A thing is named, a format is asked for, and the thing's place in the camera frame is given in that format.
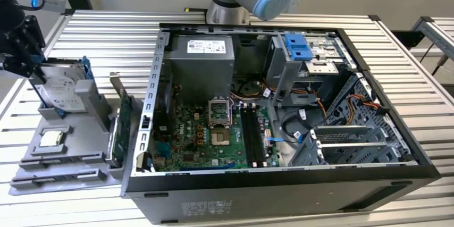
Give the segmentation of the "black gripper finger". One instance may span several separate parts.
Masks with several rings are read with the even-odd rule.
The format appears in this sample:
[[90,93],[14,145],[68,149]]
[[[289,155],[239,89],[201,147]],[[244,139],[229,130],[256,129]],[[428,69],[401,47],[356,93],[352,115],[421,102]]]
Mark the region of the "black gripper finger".
[[44,46],[41,35],[1,34],[1,69],[33,83],[45,83],[41,70]]

